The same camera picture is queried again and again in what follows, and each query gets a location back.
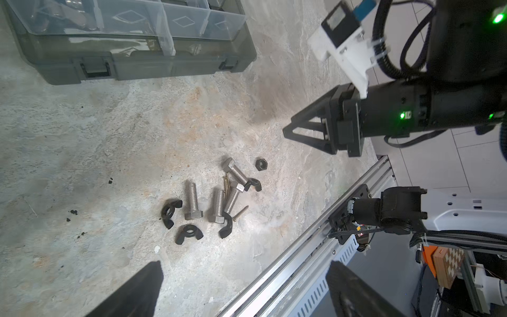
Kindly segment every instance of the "white tile floor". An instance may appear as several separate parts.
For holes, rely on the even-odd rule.
[[[353,5],[360,0],[352,0]],[[399,65],[401,50],[416,25],[430,12],[424,4],[393,6],[386,25],[389,57]],[[365,33],[371,36],[376,10],[363,21]],[[422,47],[426,28],[416,38],[407,54],[414,61]],[[370,85],[391,81],[378,67],[369,72]],[[404,143],[410,138],[392,140]],[[452,129],[442,135],[406,149],[386,145],[383,137],[372,138],[378,155],[388,155],[400,186],[421,186],[453,193],[507,195],[507,162],[498,144],[499,127],[485,135],[476,135],[473,127]]]

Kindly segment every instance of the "checkered wooden puzzle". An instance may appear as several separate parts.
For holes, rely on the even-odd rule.
[[[437,271],[437,280],[440,286],[450,289],[456,278],[461,263],[465,258],[462,249],[438,247],[433,253],[433,262]]]

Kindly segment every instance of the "concrete floor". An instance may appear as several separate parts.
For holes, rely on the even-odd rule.
[[[0,19],[2,315],[85,315],[150,261],[165,276],[157,316],[215,315],[376,161],[369,140],[348,158],[282,136],[293,114],[347,81],[306,44],[324,1],[243,5],[258,58],[242,74],[71,86],[25,64]],[[167,230],[164,201],[188,205],[193,180],[208,211],[229,155],[263,183],[240,196],[235,212],[250,209],[231,236],[181,209]],[[268,171],[255,169],[259,156]],[[188,223],[204,238],[176,245]]]

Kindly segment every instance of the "green led light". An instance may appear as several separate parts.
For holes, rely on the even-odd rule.
[[[498,14],[498,15],[497,15],[497,16],[493,19],[493,23],[495,23],[495,24],[500,23],[500,22],[503,20],[503,18],[504,18],[504,17],[505,17],[505,16],[503,15],[503,13]]]

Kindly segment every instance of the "stainless steel bolt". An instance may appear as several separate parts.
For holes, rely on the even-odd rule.
[[[243,174],[242,171],[239,170],[239,168],[236,166],[236,162],[232,158],[228,158],[223,164],[222,168],[224,169],[224,172],[231,173],[234,178],[243,186],[246,186],[248,183],[248,178]]]
[[[197,207],[197,190],[195,183],[190,183],[188,187],[190,211],[185,214],[185,220],[202,218],[203,212]]]
[[[211,216],[211,222],[222,224],[225,222],[225,218],[222,214],[224,210],[225,202],[225,191],[221,189],[215,190],[215,208],[213,210],[213,216]]]
[[[224,212],[231,214],[232,208],[238,200],[238,196],[245,190],[245,187],[238,182],[231,182],[231,194],[229,199],[227,199],[227,204],[225,205]]]

